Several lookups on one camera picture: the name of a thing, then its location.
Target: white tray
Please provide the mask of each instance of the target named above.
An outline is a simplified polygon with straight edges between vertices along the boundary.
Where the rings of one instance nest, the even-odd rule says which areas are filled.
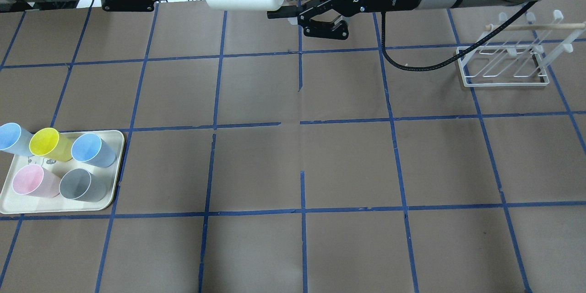
[[[97,211],[108,207],[114,199],[114,191],[116,188],[116,180],[120,170],[120,162],[123,158],[124,151],[124,134],[118,130],[101,130],[97,132],[72,132],[63,133],[71,141],[75,141],[78,137],[85,133],[95,133],[102,138],[108,145],[112,147],[116,153],[116,160],[108,168],[99,168],[89,164],[78,162],[75,159],[68,162],[54,162],[54,160],[46,159],[39,156],[23,157],[14,156],[8,176],[2,187],[0,193],[0,212],[4,214],[20,214],[28,212],[79,212],[79,211]],[[17,195],[12,190],[12,179],[19,169],[23,168],[29,163],[40,164],[42,167],[50,170],[60,178],[75,168],[83,168],[88,172],[106,180],[109,184],[108,192],[105,197],[95,203],[89,201],[71,201],[65,199],[62,195],[57,195],[53,198],[41,198],[31,195]]]

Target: blue tape line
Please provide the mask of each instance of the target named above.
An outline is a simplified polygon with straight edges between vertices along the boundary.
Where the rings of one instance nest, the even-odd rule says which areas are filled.
[[[469,205],[429,205],[409,206],[409,210],[468,210],[468,209],[497,209],[502,204],[469,204]]]
[[[108,214],[75,214],[75,215],[30,215],[24,216],[23,221],[29,220],[93,220],[95,218],[109,218]]]
[[[152,36],[155,33],[155,22],[157,22],[157,15],[159,14],[159,5],[155,6],[155,13],[153,14],[151,32],[148,36],[148,43],[146,44],[145,57],[142,59],[141,75],[138,78],[138,86],[136,87],[136,96],[134,97],[134,107],[132,107],[132,117],[130,118],[130,129],[134,129],[134,121],[136,120],[136,112],[138,110],[138,101],[141,97],[142,81],[144,80],[145,71],[147,70],[148,55],[151,51]]]
[[[557,88],[557,91],[559,92],[559,96],[561,97],[561,101],[564,103],[565,109],[567,111],[567,115],[570,116],[570,120],[572,122],[572,125],[574,126],[574,130],[576,131],[576,135],[578,136],[578,141],[580,141],[580,145],[582,146],[582,150],[584,151],[584,154],[586,155],[586,143],[584,142],[584,138],[582,137],[582,132],[580,131],[580,127],[578,127],[578,122],[576,122],[576,118],[574,118],[574,114],[570,108],[570,104],[568,103],[567,99],[565,99],[565,95],[564,92],[561,90],[561,85],[559,84],[559,81],[557,80],[557,77],[555,76],[555,72],[553,71],[553,68],[551,67],[551,65],[548,66],[548,70],[551,74],[551,80],[553,80],[553,82],[555,83],[555,87]]]
[[[298,213],[298,212],[301,212],[301,211],[299,209],[228,211],[228,212],[210,212],[209,216],[274,215],[274,214],[293,214],[293,213]]]
[[[368,118],[368,119],[333,119],[333,120],[304,120],[299,122],[300,125],[320,125],[320,124],[351,124],[355,122],[389,122],[389,118]]]
[[[18,223],[16,224],[16,229],[14,230],[14,235],[12,236],[12,243],[10,243],[10,249],[8,249],[8,255],[6,255],[6,261],[4,261],[4,267],[2,268],[2,274],[0,275],[0,288],[2,287],[2,284],[4,284],[6,270],[8,270],[8,264],[10,263],[10,258],[12,257],[14,246],[16,245],[16,239],[18,238],[18,234],[21,232],[22,219],[24,215],[25,214],[21,214],[19,217]]]
[[[459,44],[431,44],[431,45],[407,45],[407,46],[387,46],[387,50],[400,50],[400,49],[430,49],[430,48],[453,48],[458,47]]]
[[[95,65],[95,64],[117,64],[117,63],[137,63],[143,62],[144,59],[134,59],[134,60],[109,60],[109,61],[88,61],[88,62],[75,62],[71,63],[71,65]]]
[[[259,56],[282,56],[296,54],[297,51],[277,51],[274,53],[249,53],[249,54],[225,54],[224,58],[234,57],[259,57]]]
[[[218,107],[220,104],[220,84],[222,83],[222,64],[224,62],[224,45],[226,43],[226,22],[228,22],[228,12],[224,11],[224,20],[222,22],[222,40],[220,41],[220,57],[218,59],[218,76],[216,79],[216,97],[214,99],[214,130],[218,124]]]
[[[213,128],[212,125],[203,125],[203,126],[168,126],[168,127],[143,127],[143,128],[134,128],[134,132],[155,132],[160,130],[209,130]]]
[[[522,117],[522,116],[561,116],[567,115],[567,112],[529,112],[527,114],[492,114],[492,115],[485,115],[482,114],[484,118],[515,118],[515,117]]]
[[[111,130],[111,129],[100,129],[100,130],[60,130],[61,133],[76,133],[76,132],[103,132],[105,130]],[[112,129],[112,130],[118,130],[120,132],[129,132],[130,128],[116,128],[116,129]]]
[[[307,280],[307,221],[305,213],[305,170],[301,171],[301,253],[303,269],[303,293],[308,292]]]
[[[456,26],[454,25],[454,20],[451,18],[451,11],[448,9],[448,16],[450,16],[450,24],[452,25],[452,31],[454,32],[454,36],[456,37],[456,42],[460,43],[458,38],[458,32],[456,31]],[[464,70],[467,76],[470,76],[469,70],[467,66],[464,67]],[[523,265],[523,259],[521,258],[521,252],[519,251],[519,245],[517,243],[517,236],[515,235],[515,229],[513,228],[513,222],[510,217],[509,208],[507,207],[507,201],[505,198],[505,193],[503,192],[503,186],[500,181],[500,174],[496,167],[496,160],[494,159],[494,154],[492,153],[492,147],[490,145],[490,139],[488,138],[488,132],[486,130],[486,125],[484,122],[484,117],[482,115],[482,110],[480,107],[480,103],[478,102],[478,97],[476,95],[476,91],[473,87],[470,88],[470,93],[472,93],[472,98],[474,100],[474,106],[477,110],[478,120],[480,122],[480,126],[482,129],[482,135],[484,136],[484,141],[486,143],[486,150],[488,151],[488,155],[490,158],[490,164],[492,166],[492,171],[494,173],[494,180],[496,181],[496,186],[499,190],[500,201],[503,206],[503,210],[505,212],[505,218],[507,221],[507,226],[509,227],[509,234],[511,236],[511,242],[513,243],[513,249],[515,250],[515,256],[517,257],[517,264],[519,265],[519,272],[521,272],[521,279],[523,280],[523,286],[525,286],[525,290],[527,293],[532,293],[531,287],[529,287],[529,281],[527,280],[527,274],[525,272],[525,266]]]
[[[303,33],[302,27],[299,25],[297,26],[297,35],[299,38],[299,89],[301,91],[303,88]]]
[[[218,128],[246,128],[246,127],[266,127],[279,126],[281,122],[255,122],[251,124],[223,124],[217,125]]]
[[[152,213],[134,213],[134,214],[116,214],[115,218],[162,218],[162,217],[200,217],[205,216],[205,212],[152,212]]]
[[[586,201],[534,201],[529,203],[508,203],[508,207],[553,207],[586,206]]]
[[[372,14],[374,20],[374,28],[376,29],[376,40],[379,45],[379,60],[380,68],[383,78],[383,87],[385,87],[385,100],[387,101],[387,110],[389,111],[390,125],[391,125],[391,136],[393,139],[393,151],[395,155],[395,163],[397,166],[397,176],[399,181],[399,190],[401,191],[401,205],[403,211],[403,219],[405,223],[405,234],[407,239],[407,250],[409,253],[409,263],[411,265],[411,275],[413,280],[413,289],[415,293],[419,293],[419,282],[417,280],[417,270],[415,266],[415,255],[413,253],[413,243],[411,239],[411,225],[409,224],[409,209],[407,205],[407,197],[405,195],[405,186],[403,182],[402,169],[401,169],[401,158],[399,156],[399,149],[397,145],[397,134],[395,129],[395,122],[393,116],[393,108],[391,107],[391,101],[389,97],[389,85],[387,84],[387,72],[385,70],[385,60],[383,59],[383,46],[381,45],[380,33],[379,33],[379,22],[376,19],[376,14]]]
[[[396,212],[402,211],[402,206],[379,206],[379,207],[333,207],[306,209],[305,212]]]
[[[353,49],[323,49],[323,50],[304,50],[303,54],[323,54],[323,53],[350,53],[354,51],[377,51],[376,47],[353,48]]]
[[[141,88],[142,88],[142,80],[144,78],[144,74],[145,74],[145,70],[147,68],[147,59],[148,59],[148,55],[149,55],[149,51],[151,50],[151,43],[152,43],[152,37],[153,34],[155,32],[155,24],[157,22],[157,14],[159,12],[159,5],[155,5],[155,12],[153,14],[153,18],[152,18],[152,24],[151,24],[151,31],[149,33],[149,37],[148,37],[148,43],[146,44],[146,51],[145,51],[145,57],[143,59],[143,63],[142,63],[142,68],[141,68],[141,75],[140,78],[138,80],[138,87],[136,87],[136,97],[134,100],[134,107],[132,108],[132,117],[130,118],[130,132],[128,133],[128,139],[126,139],[126,152],[124,154],[124,159],[123,159],[123,164],[122,167],[120,169],[120,175],[119,175],[119,182],[122,181],[122,178],[124,176],[124,170],[126,168],[126,161],[128,160],[128,153],[129,153],[129,149],[130,149],[130,141],[132,139],[132,130],[134,129],[134,121],[136,119],[136,110],[138,109],[138,101],[140,99],[140,94],[141,94]],[[109,216],[109,221],[108,221],[108,229],[106,230],[106,237],[104,240],[104,249],[102,250],[102,257],[100,260],[100,268],[98,269],[98,277],[96,279],[96,290],[95,293],[100,292],[100,285],[102,283],[102,275],[104,273],[104,265],[106,262],[106,256],[108,254],[108,246],[109,246],[109,239],[110,236],[112,234],[112,226],[114,224],[114,220],[115,220],[115,214],[116,214],[116,209],[118,206],[118,201],[119,201],[119,195],[120,195],[120,185],[118,184],[118,188],[116,191],[116,196],[114,198],[114,203],[112,205],[112,210],[110,211],[110,216]]]
[[[183,60],[203,60],[203,59],[219,59],[220,55],[199,55],[199,56],[179,56],[179,57],[155,57],[149,59],[149,62],[159,61],[183,61]]]
[[[118,205],[119,194],[120,194],[120,185],[118,185],[118,187],[116,189],[116,196],[114,198],[114,203],[112,204],[112,210],[110,211],[110,215],[109,215],[108,229],[106,229],[106,236],[104,239],[104,247],[102,248],[102,256],[100,258],[100,268],[98,268],[98,276],[96,278],[96,289],[94,289],[94,293],[100,292],[100,286],[102,284],[102,275],[104,274],[106,255],[108,254],[109,239],[112,234],[112,226],[114,224],[114,215],[116,214],[116,207]]]
[[[81,29],[81,34],[79,39],[77,40],[77,45],[75,47],[75,51],[73,52],[73,58],[71,59],[71,63],[75,63],[75,59],[77,58],[77,53],[79,52],[79,47],[81,47],[81,42],[83,40],[83,36],[86,33],[87,24],[90,21],[90,15],[92,14],[92,8],[88,8],[86,21],[83,23],[83,28]],[[71,70],[73,70],[73,66],[69,65],[67,69],[67,76],[65,76],[65,82],[63,83],[63,88],[61,89],[61,94],[59,95],[59,101],[57,101],[57,107],[55,108],[55,112],[53,113],[53,119],[51,120],[51,127],[55,126],[55,121],[57,120],[57,114],[59,113],[59,109],[61,108],[61,102],[63,101],[63,96],[65,95],[65,89],[67,89],[67,83],[69,82],[69,78],[71,77]]]
[[[214,173],[214,159],[216,155],[216,134],[212,135],[212,150],[210,151],[210,166],[207,172],[207,191],[206,191],[206,206],[205,216],[203,217],[203,228],[201,229],[201,249],[199,255],[199,278],[197,281],[197,291],[201,293],[203,290],[203,270],[204,259],[206,256],[207,244],[207,225],[209,222],[210,199],[212,197],[212,178]]]
[[[6,54],[4,54],[4,58],[2,59],[2,63],[0,63],[0,70],[2,70],[2,68],[6,67],[5,66],[6,60],[8,59],[8,55],[10,54],[10,51],[12,50],[12,46],[14,45],[14,41],[16,41],[16,37],[18,35],[18,32],[21,30],[22,22],[25,20],[26,14],[27,14],[26,11],[22,12],[21,20],[19,20],[18,25],[16,26],[16,30],[14,31],[14,34],[12,35],[12,39],[10,39],[10,43],[8,44],[8,48],[6,49]]]
[[[6,65],[5,69],[20,69],[20,68],[46,68],[51,66],[71,66],[71,63],[50,63],[50,64],[22,64],[22,65]]]
[[[412,121],[412,120],[445,120],[445,119],[472,119],[478,118],[477,115],[452,115],[452,116],[404,116],[394,118],[395,121]]]
[[[525,203],[507,203],[507,207],[565,207],[565,206],[586,206],[586,201],[530,201]],[[501,208],[501,204],[463,204],[463,205],[417,205],[408,206],[412,210],[465,210],[465,209],[494,209]],[[250,211],[223,211],[223,212],[156,212],[156,213],[128,213],[115,214],[114,218],[160,218],[160,217],[203,217],[203,216],[255,216],[274,214],[302,214],[320,212],[399,212],[402,206],[377,206],[377,207],[324,207],[313,209],[275,209],[275,210],[250,210]],[[106,214],[89,215],[58,215],[58,216],[24,216],[27,220],[93,220],[109,218]],[[4,216],[0,221],[17,221],[20,217]]]
[[[456,43],[460,44],[460,36],[458,36],[458,29],[456,28],[456,24],[454,23],[454,17],[452,16],[452,11],[449,8],[446,9],[446,11],[448,12],[450,26],[452,26],[452,32],[454,33],[454,38],[456,39]]]

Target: plastic cup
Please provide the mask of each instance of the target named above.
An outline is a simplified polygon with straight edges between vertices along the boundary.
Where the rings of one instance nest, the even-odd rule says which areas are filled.
[[[94,133],[83,134],[73,143],[71,155],[78,162],[106,168],[116,160],[112,148]]]
[[[55,128],[43,128],[33,135],[29,147],[34,155],[67,162],[71,159],[72,144]]]
[[[52,198],[59,194],[59,176],[37,164],[21,168],[12,179],[12,189],[19,195]]]
[[[74,201],[100,201],[106,195],[104,180],[85,169],[76,168],[63,176],[59,192]]]
[[[0,126],[0,151],[31,157],[29,142],[33,135],[15,122]]]

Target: wooden dowel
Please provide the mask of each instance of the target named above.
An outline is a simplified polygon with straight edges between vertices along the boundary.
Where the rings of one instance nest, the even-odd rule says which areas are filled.
[[[484,27],[485,31],[492,31],[498,28],[499,25],[487,25]],[[510,25],[504,31],[532,31],[532,30],[584,30],[586,23],[569,23],[569,24],[527,24],[527,25]]]

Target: blue cup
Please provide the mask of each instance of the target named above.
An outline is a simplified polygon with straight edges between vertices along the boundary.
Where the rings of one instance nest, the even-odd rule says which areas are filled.
[[[94,133],[83,134],[71,146],[71,155],[78,162],[106,168],[116,160],[116,153]]]
[[[9,122],[0,126],[0,151],[14,155],[32,157],[29,142],[33,135],[19,124]]]

